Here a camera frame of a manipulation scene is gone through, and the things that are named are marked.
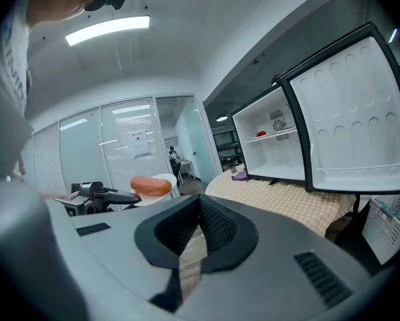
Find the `ceiling light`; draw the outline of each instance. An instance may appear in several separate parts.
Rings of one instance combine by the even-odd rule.
[[[125,112],[133,112],[134,110],[147,110],[151,108],[150,105],[148,104],[143,104],[142,106],[135,106],[135,107],[127,107],[127,108],[121,108],[119,110],[113,110],[113,114],[120,114],[120,113],[125,113]]]
[[[99,146],[100,146],[100,145],[109,144],[109,143],[111,143],[111,142],[118,142],[118,140],[114,139],[114,140],[109,140],[108,142],[101,142],[101,143],[99,144]]]
[[[98,37],[99,35],[106,35],[107,33],[123,31],[126,29],[145,29],[148,27],[149,15],[116,19],[89,26],[85,29],[71,33],[66,36],[66,40],[70,46],[73,46],[87,39]]]
[[[77,120],[77,121],[71,122],[70,124],[67,124],[66,126],[62,126],[62,127],[60,128],[60,130],[61,130],[61,131],[66,130],[66,129],[71,128],[71,127],[73,127],[73,126],[77,126],[77,125],[79,125],[79,124],[82,124],[83,122],[87,122],[87,119],[79,119],[79,120]]]
[[[225,114],[220,114],[217,116],[216,121],[221,122],[221,121],[224,121],[227,119],[228,119],[228,116],[226,116]]]
[[[395,39],[395,36],[396,36],[397,32],[398,32],[398,28],[393,30],[392,36],[389,39],[389,43],[391,43]]]

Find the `table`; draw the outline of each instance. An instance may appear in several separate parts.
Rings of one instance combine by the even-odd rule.
[[[242,171],[244,165],[236,167]],[[346,214],[355,203],[356,197],[347,194],[307,193],[302,185],[274,183],[252,179],[232,181],[236,175],[225,171],[206,188],[206,195],[229,199],[246,205],[291,217],[310,228],[321,237],[329,225]]]
[[[193,178],[195,178],[193,163],[190,160],[186,160],[186,161],[184,160],[183,162],[181,162],[181,168],[184,167],[185,165],[189,165],[189,167],[191,169],[191,176],[193,176]],[[178,172],[178,176],[179,176],[179,180],[180,180],[181,184],[183,185],[184,180],[182,179],[181,170]]]

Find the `refrigerator door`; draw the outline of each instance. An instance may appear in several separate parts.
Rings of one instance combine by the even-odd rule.
[[[400,193],[400,73],[366,24],[280,76],[308,190]]]

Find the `purple cloth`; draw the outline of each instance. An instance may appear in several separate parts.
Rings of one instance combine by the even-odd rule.
[[[250,178],[246,175],[246,171],[241,171],[240,173],[232,176],[233,181],[248,181]]]

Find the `recessed light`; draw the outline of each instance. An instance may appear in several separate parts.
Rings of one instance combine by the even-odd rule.
[[[220,115],[216,118],[216,121],[221,122],[221,121],[224,121],[224,120],[227,120],[227,119],[228,119],[228,116],[226,116],[225,114],[220,114]]]
[[[70,46],[76,45],[90,38],[106,35],[107,33],[123,31],[127,29],[145,29],[149,27],[149,15],[142,17],[129,17],[116,19],[86,27],[66,36]]]

